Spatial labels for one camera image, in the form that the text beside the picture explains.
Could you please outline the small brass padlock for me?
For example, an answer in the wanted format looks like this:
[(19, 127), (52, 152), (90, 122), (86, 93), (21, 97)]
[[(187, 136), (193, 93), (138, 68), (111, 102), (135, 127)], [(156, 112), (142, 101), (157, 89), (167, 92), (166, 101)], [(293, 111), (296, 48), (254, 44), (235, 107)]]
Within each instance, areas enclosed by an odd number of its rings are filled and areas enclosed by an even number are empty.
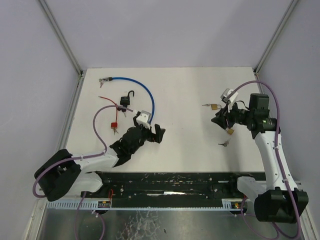
[(220, 104), (215, 104), (215, 103), (212, 103), (210, 107), (213, 111), (220, 110), (222, 108)]

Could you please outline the long shackle brass padlock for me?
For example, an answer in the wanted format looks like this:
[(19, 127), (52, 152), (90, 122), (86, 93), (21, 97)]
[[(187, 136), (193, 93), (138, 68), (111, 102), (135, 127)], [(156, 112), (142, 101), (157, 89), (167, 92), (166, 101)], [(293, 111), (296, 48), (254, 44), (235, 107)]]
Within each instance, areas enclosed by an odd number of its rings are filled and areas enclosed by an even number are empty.
[(232, 128), (227, 128), (225, 131), (226, 131), (229, 135), (232, 135), (232, 134), (235, 132), (235, 130), (232, 129)]

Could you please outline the silver keys of long padlock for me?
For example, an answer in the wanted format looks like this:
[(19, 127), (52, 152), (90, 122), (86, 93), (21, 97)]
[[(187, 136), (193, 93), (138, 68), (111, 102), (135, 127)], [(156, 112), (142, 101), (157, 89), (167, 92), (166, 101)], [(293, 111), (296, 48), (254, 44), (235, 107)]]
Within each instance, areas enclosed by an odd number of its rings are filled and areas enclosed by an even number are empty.
[(227, 140), (227, 141), (225, 141), (224, 143), (219, 143), (218, 145), (221, 145), (221, 146), (223, 146), (223, 147), (227, 147), (229, 143), (230, 143), (230, 141)]

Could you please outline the keys of black padlock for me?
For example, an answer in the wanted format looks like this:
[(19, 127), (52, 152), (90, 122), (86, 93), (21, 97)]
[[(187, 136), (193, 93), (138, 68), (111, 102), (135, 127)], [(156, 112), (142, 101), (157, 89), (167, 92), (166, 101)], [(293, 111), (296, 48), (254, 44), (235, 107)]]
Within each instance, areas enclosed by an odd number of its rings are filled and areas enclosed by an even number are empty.
[(127, 117), (127, 110), (128, 110), (128, 107), (126, 106), (126, 105), (119, 105), (118, 107), (117, 107), (117, 110), (119, 111), (119, 112), (122, 112), (123, 114), (124, 114), (124, 117), (126, 118)]

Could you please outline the black padlock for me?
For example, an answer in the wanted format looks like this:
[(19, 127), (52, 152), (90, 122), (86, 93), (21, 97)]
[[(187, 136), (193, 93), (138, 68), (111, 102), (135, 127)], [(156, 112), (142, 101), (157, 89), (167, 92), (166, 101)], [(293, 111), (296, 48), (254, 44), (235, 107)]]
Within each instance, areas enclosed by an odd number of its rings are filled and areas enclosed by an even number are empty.
[(120, 105), (127, 108), (131, 104), (131, 99), (130, 99), (131, 95), (132, 95), (132, 97), (135, 96), (135, 91), (134, 90), (130, 90), (127, 93), (127, 95), (125, 95), (125, 96), (121, 96), (120, 97)]

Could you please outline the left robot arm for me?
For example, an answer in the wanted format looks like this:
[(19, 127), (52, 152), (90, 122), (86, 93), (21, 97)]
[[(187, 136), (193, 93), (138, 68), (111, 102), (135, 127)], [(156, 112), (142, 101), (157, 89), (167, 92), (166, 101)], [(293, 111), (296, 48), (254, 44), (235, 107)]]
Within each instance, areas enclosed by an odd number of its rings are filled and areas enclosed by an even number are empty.
[[(82, 192), (97, 192), (103, 186), (99, 173), (128, 162), (146, 141), (161, 143), (166, 130), (158, 124), (154, 128), (155, 132), (143, 125), (130, 127), (119, 140), (101, 153), (73, 155), (67, 149), (57, 151), (35, 172), (33, 195), (53, 202)], [(37, 193), (37, 187), (42, 190), (42, 195)]]

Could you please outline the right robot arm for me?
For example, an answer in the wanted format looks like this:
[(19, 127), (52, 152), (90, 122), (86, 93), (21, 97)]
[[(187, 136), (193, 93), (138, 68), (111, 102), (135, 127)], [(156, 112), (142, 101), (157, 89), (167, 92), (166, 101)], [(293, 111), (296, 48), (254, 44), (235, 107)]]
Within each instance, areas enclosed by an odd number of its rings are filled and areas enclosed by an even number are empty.
[(260, 152), (266, 178), (266, 186), (262, 186), (253, 177), (240, 176), (237, 189), (253, 202), (255, 216), (260, 222), (296, 223), (309, 197), (298, 189), (289, 171), (282, 137), (277, 133), (277, 119), (270, 117), (269, 96), (252, 93), (248, 109), (238, 108), (237, 96), (237, 92), (226, 89), (221, 95), (225, 107), (211, 121), (224, 130), (234, 124), (247, 127)]

